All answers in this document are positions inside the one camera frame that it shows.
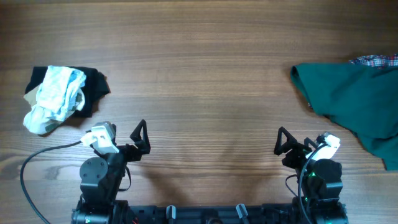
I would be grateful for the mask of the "light blue striped pants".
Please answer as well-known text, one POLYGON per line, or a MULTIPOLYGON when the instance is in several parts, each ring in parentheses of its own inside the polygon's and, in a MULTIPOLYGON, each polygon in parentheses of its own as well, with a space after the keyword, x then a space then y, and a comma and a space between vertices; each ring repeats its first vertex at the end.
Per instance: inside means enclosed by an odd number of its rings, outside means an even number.
POLYGON ((37 119, 65 121, 85 104, 78 96, 85 85, 86 75, 70 67, 49 66, 36 93, 36 104, 30 112, 37 119))

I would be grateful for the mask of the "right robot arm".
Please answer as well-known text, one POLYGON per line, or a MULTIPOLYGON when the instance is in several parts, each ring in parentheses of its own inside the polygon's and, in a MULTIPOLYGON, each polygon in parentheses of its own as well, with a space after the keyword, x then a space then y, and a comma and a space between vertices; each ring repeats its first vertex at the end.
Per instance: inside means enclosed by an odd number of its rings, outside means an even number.
POLYGON ((284 127, 278 129, 274 154, 285 156, 282 164, 296 172, 298 184, 289 208, 290 223, 349 223, 340 202, 342 165, 332 160, 339 147, 340 138, 329 132, 300 143, 284 127))

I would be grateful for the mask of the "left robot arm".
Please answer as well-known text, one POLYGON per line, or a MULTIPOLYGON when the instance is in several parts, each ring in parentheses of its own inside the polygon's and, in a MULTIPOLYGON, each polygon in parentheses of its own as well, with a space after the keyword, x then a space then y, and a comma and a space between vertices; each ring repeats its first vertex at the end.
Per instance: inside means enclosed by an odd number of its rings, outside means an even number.
POLYGON ((95 157, 80 167, 81 196, 72 212, 74 224, 139 223, 128 201, 117 200, 123 177, 131 178, 128 162, 140 161, 150 153, 147 123, 141 120, 130 134, 132 144, 116 144, 116 125, 109 121, 96 123, 80 139, 94 150, 95 157))

